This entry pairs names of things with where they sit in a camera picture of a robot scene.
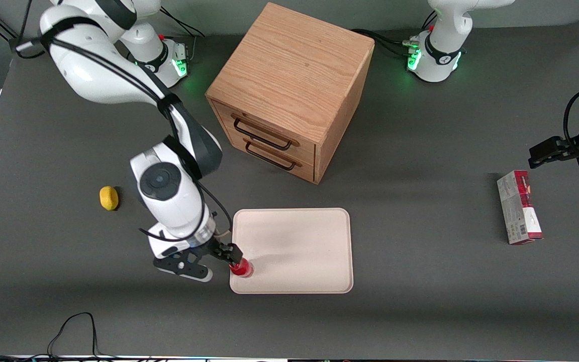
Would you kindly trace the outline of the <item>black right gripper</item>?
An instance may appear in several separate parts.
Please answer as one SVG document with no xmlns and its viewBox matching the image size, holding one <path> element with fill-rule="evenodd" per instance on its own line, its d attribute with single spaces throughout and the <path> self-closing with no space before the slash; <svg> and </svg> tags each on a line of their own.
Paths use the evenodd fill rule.
<svg viewBox="0 0 579 362">
<path fill-rule="evenodd" d="M 243 252 L 234 243 L 224 244 L 219 240 L 208 240 L 200 248 L 204 255 L 226 261 L 230 265 L 239 265 L 243 259 Z"/>
</svg>

